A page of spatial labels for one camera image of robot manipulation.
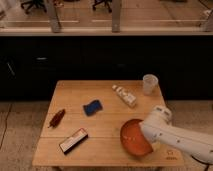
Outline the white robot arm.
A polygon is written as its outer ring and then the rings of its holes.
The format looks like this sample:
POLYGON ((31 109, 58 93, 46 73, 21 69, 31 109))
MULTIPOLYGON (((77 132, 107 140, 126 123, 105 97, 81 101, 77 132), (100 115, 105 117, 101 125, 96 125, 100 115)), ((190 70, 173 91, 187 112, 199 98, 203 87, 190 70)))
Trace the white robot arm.
POLYGON ((173 126, 172 112, 165 106, 155 106, 140 130, 149 142, 160 141, 209 164, 213 164, 213 135, 173 126))

